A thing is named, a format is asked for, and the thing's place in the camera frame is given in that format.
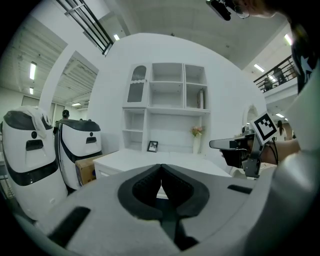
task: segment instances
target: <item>black railing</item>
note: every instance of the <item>black railing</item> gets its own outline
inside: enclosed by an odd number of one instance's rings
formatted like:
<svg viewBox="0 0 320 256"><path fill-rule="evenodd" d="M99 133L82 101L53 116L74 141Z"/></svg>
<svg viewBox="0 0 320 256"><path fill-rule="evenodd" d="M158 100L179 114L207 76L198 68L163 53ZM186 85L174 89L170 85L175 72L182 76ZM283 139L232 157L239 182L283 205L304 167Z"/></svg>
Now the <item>black railing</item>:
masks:
<svg viewBox="0 0 320 256"><path fill-rule="evenodd" d="M297 77L292 56L253 81L265 93Z"/></svg>
<svg viewBox="0 0 320 256"><path fill-rule="evenodd" d="M85 35L106 55L114 44L84 0L56 0L84 30Z"/></svg>

